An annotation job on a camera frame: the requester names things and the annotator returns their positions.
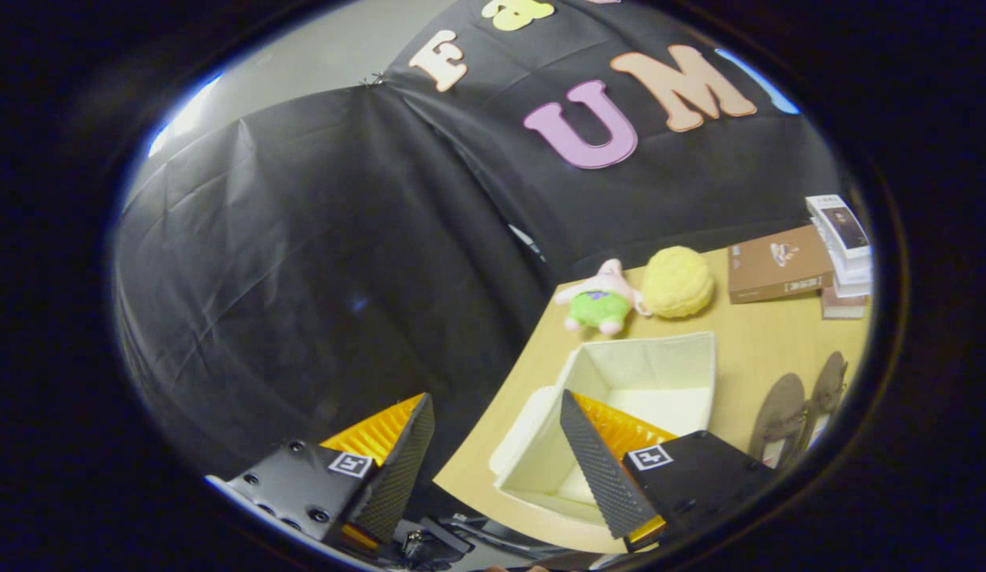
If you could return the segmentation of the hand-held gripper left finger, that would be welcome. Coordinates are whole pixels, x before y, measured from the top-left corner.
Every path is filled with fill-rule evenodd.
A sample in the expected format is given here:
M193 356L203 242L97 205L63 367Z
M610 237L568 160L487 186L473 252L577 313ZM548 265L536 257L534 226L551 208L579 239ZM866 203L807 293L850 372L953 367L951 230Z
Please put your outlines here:
M325 441L289 439L236 477L207 481L303 542L377 553L393 539L434 432L432 398L420 393Z

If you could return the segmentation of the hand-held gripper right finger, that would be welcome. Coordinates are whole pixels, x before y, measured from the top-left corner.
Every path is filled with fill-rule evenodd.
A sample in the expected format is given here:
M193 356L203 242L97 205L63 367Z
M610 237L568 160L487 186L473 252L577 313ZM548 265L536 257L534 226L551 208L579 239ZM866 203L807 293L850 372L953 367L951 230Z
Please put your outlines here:
M559 426L610 535L629 549L710 528L775 470L707 430L664 439L641 419L564 390Z

